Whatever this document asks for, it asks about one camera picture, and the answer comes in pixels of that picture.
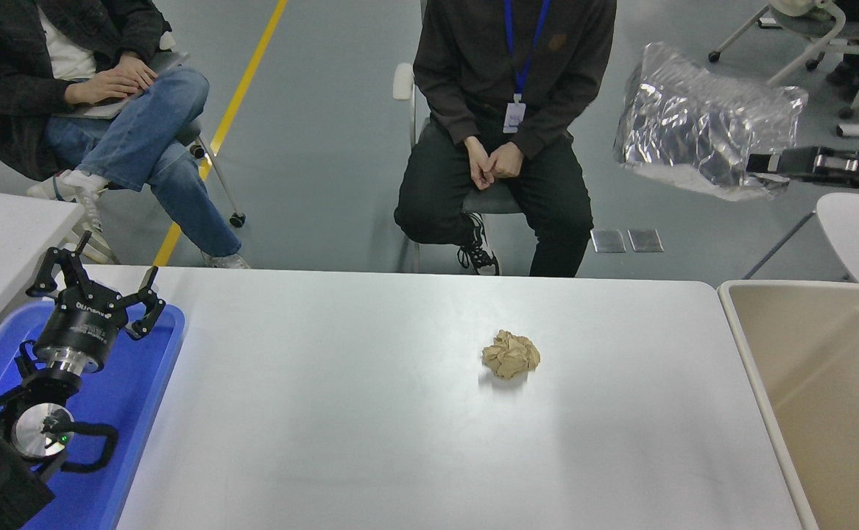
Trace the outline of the person's left hand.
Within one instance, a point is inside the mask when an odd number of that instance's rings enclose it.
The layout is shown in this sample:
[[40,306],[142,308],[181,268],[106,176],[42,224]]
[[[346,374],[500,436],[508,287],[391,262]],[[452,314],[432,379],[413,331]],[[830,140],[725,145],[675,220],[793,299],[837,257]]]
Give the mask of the person's left hand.
[[113,87],[116,93],[132,94],[150,88],[158,75],[147,65],[139,54],[123,52],[119,63],[110,70],[114,75]]
[[487,174],[496,179],[520,176],[526,156],[514,142],[509,141],[495,149],[487,160]]

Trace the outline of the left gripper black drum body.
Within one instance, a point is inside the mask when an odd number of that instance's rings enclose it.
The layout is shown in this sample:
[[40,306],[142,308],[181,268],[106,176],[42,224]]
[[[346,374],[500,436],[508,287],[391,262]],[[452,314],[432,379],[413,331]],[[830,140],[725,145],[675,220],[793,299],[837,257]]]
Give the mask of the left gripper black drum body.
[[49,364],[56,353],[82,353],[89,365],[106,365],[119,330],[127,324],[127,310],[114,308],[106,293],[88,298],[79,289],[64,289],[52,315],[36,339],[33,353]]

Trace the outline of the person's right hand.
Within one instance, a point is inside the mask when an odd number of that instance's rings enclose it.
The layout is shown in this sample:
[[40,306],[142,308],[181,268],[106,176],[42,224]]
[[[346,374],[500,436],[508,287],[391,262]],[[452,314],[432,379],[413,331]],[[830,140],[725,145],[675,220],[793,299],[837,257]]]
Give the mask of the person's right hand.
[[66,87],[63,99],[67,105],[97,105],[109,99],[122,100],[140,91],[141,85],[114,69],[100,71],[89,80]]
[[472,179],[477,190],[485,191],[496,181],[489,153],[487,153],[485,147],[483,147],[481,141],[476,137],[476,135],[470,135],[470,137],[467,137],[463,141],[463,144],[467,151],[470,179]]

